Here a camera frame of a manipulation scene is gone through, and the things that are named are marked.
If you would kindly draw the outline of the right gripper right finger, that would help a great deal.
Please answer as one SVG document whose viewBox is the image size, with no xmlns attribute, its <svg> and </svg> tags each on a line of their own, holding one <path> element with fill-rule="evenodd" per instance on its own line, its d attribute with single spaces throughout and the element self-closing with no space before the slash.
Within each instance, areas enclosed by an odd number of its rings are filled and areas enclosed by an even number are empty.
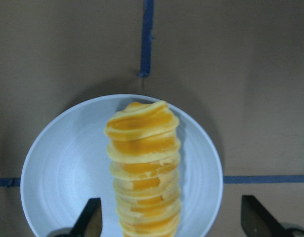
<svg viewBox="0 0 304 237">
<path fill-rule="evenodd" d="M 247 237 L 290 236 L 253 195 L 242 195 L 241 227 Z"/>
</svg>

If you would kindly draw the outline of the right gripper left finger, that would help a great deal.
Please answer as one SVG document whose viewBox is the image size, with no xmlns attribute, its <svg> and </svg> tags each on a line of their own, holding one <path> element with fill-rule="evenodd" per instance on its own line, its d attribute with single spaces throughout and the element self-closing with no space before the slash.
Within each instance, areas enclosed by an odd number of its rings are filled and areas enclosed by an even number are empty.
<svg viewBox="0 0 304 237">
<path fill-rule="evenodd" d="M 90 198 L 70 231 L 73 237 L 99 237 L 103 228 L 101 199 Z"/>
</svg>

